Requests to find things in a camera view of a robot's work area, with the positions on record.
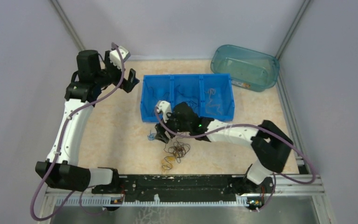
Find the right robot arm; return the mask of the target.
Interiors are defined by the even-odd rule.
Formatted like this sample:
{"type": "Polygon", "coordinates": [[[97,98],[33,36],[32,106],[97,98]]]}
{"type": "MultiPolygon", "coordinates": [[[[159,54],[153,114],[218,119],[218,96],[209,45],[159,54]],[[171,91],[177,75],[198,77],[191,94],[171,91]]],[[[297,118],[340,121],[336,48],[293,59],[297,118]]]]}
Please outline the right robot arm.
{"type": "Polygon", "coordinates": [[[185,102],[172,108],[163,100],[155,105],[154,113],[158,119],[156,139],[164,143],[177,136],[251,148],[257,160],[245,174],[244,187],[249,192],[261,188],[271,173],[282,172],[294,147],[293,141],[270,120],[263,120],[259,125],[229,124],[199,116],[185,102]]]}

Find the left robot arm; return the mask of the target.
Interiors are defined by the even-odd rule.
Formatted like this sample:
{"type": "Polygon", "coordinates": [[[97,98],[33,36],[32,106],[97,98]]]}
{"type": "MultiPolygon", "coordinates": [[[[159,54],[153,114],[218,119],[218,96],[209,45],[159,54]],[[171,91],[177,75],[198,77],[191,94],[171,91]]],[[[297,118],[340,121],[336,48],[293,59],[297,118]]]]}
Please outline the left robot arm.
{"type": "Polygon", "coordinates": [[[80,51],[77,70],[66,88],[64,114],[60,129],[45,161],[37,162],[36,173],[50,188],[84,191],[102,185],[110,193],[120,190],[121,180],[114,168],[82,168],[78,166],[80,144],[86,123],[102,90],[110,85],[129,93],[139,83],[134,69],[124,78],[125,61],[131,56],[122,46],[107,50],[101,68],[96,50],[80,51]]]}

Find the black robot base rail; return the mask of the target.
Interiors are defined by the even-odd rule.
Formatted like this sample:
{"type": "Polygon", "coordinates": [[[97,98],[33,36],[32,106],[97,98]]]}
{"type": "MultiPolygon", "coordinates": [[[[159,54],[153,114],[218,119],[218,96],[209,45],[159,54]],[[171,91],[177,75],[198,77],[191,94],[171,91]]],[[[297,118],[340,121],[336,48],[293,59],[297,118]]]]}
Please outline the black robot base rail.
{"type": "Polygon", "coordinates": [[[244,175],[121,175],[112,184],[98,185],[93,194],[124,195],[125,202],[219,203],[235,202],[253,194],[271,193],[273,179],[256,185],[244,175]]]}

